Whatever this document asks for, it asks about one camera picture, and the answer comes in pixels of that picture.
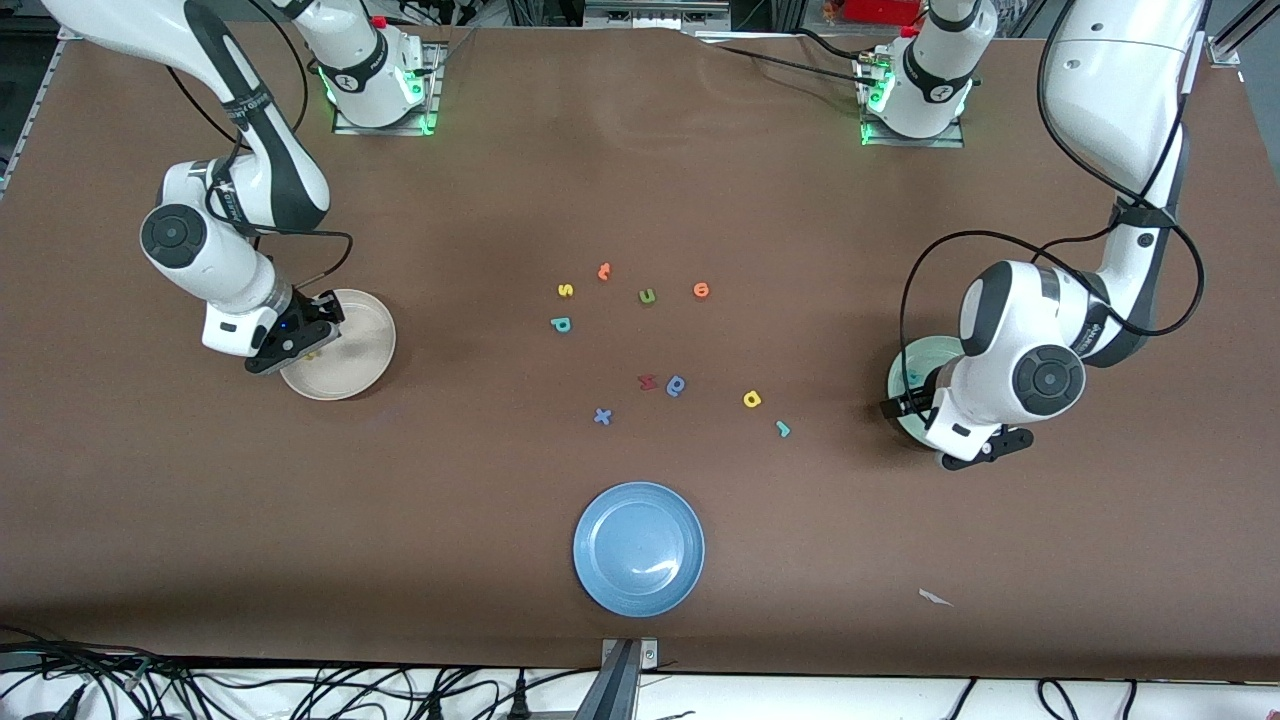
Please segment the blue plate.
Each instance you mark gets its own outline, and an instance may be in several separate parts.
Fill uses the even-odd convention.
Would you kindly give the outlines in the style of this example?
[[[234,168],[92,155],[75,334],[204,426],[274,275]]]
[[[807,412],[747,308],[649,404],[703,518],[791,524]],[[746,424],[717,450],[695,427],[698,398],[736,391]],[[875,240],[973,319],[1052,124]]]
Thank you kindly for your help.
[[[648,480],[600,492],[573,532],[580,585],[622,618],[657,618],[678,607],[698,587],[705,559],[705,533],[694,507]]]

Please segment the green plate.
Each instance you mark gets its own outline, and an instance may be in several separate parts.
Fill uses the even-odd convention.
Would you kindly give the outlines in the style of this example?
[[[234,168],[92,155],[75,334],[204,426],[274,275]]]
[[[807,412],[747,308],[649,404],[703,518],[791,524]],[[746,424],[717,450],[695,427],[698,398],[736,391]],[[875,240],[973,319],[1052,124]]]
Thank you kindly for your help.
[[[950,336],[936,334],[910,341],[905,352],[899,352],[890,364],[886,380],[888,397],[902,395],[906,388],[924,389],[927,377],[932,370],[959,356],[963,356],[961,341]],[[918,373],[923,382],[918,386],[910,386],[906,379],[909,372]]]

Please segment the red box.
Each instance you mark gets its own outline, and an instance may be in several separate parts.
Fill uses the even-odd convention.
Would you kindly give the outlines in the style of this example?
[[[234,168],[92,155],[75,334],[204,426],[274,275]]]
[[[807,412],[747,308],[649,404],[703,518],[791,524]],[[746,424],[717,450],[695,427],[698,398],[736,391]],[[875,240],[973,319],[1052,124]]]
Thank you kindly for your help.
[[[911,26],[925,0],[842,0],[840,17],[869,26]]]

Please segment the dark aluminium strut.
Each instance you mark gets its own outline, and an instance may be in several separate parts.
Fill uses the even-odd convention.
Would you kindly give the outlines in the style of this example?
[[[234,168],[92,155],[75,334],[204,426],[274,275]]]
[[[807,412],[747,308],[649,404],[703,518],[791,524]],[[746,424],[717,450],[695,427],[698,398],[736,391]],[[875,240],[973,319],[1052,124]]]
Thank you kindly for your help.
[[[611,641],[573,720],[634,720],[644,659],[643,641]]]

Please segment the silver mounting bracket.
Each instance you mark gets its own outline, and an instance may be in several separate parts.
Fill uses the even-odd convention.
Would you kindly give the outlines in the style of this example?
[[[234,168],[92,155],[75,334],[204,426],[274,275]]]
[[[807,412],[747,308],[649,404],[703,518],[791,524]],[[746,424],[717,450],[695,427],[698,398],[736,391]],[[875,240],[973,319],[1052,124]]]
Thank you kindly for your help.
[[[657,638],[618,638],[611,637],[602,641],[600,667],[604,667],[613,655],[626,642],[631,642],[637,648],[639,666],[644,673],[655,671],[660,662],[659,643]]]

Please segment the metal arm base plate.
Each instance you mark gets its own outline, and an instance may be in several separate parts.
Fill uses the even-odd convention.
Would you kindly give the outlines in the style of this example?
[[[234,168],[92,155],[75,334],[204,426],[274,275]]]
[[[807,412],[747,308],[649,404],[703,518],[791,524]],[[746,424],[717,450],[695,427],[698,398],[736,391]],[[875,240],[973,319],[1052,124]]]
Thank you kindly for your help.
[[[860,135],[864,146],[960,149],[960,115],[974,86],[970,74],[940,79],[913,74],[909,51],[887,45],[859,53],[851,61],[858,90]]]
[[[397,28],[378,31],[385,47],[376,69],[323,67],[337,135],[421,137],[435,132],[448,44],[425,44]]]

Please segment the aluminium table edge rail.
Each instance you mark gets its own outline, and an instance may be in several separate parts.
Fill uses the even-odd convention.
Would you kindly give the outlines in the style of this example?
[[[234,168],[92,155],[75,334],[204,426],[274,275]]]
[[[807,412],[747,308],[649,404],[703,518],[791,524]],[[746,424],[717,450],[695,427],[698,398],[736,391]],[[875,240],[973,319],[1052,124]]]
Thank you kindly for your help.
[[[55,35],[0,33],[0,199],[61,60]]]

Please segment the beige plate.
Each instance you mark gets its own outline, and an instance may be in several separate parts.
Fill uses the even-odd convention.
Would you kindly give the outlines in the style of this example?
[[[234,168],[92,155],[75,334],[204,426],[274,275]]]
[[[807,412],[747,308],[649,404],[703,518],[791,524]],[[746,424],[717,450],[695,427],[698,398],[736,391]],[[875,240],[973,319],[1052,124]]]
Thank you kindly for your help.
[[[337,337],[315,348],[320,354],[314,360],[301,357],[280,370],[283,380],[306,398],[353,398],[371,388],[394,357],[396,323],[385,304],[360,290],[335,293],[346,313]]]

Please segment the grey power strip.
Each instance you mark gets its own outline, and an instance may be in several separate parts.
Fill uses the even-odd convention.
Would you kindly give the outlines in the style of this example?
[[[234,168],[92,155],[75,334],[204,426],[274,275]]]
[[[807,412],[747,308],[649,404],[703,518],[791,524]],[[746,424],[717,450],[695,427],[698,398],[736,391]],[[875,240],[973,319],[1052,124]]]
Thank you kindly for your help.
[[[686,35],[730,32],[730,0],[584,0],[588,29],[666,28]]]

